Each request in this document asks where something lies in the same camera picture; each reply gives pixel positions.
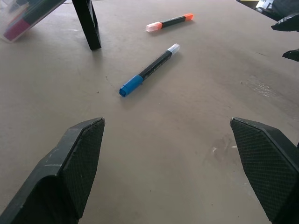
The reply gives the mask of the clear plastic marker case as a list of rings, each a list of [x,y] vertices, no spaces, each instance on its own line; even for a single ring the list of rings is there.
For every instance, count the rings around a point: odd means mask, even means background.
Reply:
[[[66,0],[0,0],[0,39],[7,42],[14,42],[65,1]],[[30,28],[13,41],[9,41],[4,37],[4,33],[20,19],[24,19],[29,23]]]

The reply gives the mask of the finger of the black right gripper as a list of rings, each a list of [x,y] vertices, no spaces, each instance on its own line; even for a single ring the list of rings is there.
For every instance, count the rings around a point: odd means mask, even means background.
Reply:
[[[285,52],[282,57],[299,62],[299,49],[289,50]]]
[[[272,25],[271,28],[283,32],[299,31],[299,13],[284,17],[276,24]]]

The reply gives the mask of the black stand leg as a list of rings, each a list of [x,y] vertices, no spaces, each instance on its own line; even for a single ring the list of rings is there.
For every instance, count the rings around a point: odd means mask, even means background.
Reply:
[[[100,49],[100,32],[92,0],[72,0],[72,2],[90,49]]]

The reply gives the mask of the orange capped black marker pen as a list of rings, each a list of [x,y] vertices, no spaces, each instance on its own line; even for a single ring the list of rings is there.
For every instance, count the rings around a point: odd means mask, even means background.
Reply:
[[[154,32],[169,26],[173,26],[182,22],[191,21],[193,19],[193,14],[185,14],[179,17],[171,18],[164,21],[157,21],[148,24],[145,28],[146,32]]]

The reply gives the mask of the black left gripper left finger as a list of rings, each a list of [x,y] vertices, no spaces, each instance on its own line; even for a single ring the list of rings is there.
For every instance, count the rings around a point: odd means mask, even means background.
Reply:
[[[78,224],[99,163],[104,118],[66,130],[0,215],[0,224]]]

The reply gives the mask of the blue capped black marker pen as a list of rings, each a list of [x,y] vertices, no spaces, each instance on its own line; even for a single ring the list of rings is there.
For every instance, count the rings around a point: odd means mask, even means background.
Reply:
[[[163,54],[161,54],[154,62],[148,65],[144,70],[142,70],[137,75],[133,76],[128,80],[120,89],[119,94],[122,97],[126,97],[133,90],[139,87],[144,80],[146,80],[150,75],[152,75],[159,67],[166,63],[173,55],[175,55],[180,49],[180,45],[175,43],[170,48],[168,48]]]

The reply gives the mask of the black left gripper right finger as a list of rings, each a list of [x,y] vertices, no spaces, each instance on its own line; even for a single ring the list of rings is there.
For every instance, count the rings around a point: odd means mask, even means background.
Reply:
[[[299,224],[299,145],[279,129],[232,118],[245,175],[272,224]]]

